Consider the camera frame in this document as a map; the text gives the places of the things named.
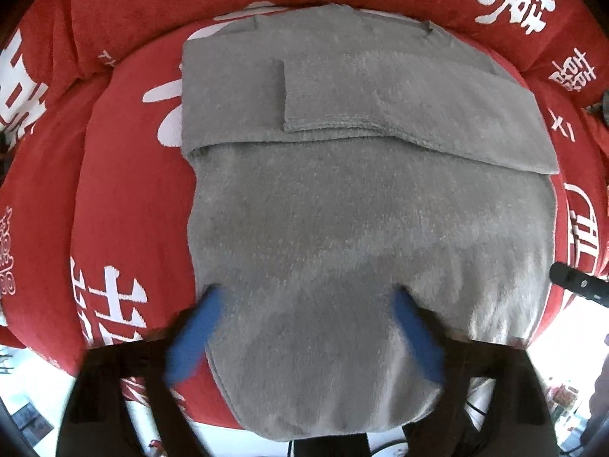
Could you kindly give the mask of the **grey knit sweater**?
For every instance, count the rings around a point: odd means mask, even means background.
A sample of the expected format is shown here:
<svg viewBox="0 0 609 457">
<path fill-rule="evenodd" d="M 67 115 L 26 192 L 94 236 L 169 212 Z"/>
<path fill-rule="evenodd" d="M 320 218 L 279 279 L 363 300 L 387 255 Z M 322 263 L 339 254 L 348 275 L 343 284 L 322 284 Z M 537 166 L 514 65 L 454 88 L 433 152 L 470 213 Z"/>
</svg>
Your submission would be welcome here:
<svg viewBox="0 0 609 457">
<path fill-rule="evenodd" d="M 207 359 L 274 441 L 424 417 L 395 285 L 483 342 L 528 339 L 549 293 L 557 159 L 534 94 L 432 24 L 346 6 L 228 24 L 183 48 Z"/>
</svg>

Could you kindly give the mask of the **red bedding with white characters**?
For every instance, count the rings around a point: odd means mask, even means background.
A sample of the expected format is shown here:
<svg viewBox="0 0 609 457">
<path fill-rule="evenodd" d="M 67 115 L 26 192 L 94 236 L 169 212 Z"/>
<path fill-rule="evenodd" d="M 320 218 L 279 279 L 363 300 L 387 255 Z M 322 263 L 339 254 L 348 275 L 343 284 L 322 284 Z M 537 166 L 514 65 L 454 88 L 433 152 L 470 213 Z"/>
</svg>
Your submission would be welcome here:
<svg viewBox="0 0 609 457">
<path fill-rule="evenodd" d="M 203 296 L 188 245 L 183 48 L 228 24 L 346 6 L 432 24 L 534 94 L 554 148 L 554 257 L 608 271 L 608 137 L 587 112 L 608 38 L 582 0 L 35 0 L 1 54 L 1 331 L 75 374 Z M 197 423 L 245 429 L 202 364 L 174 390 Z"/>
</svg>

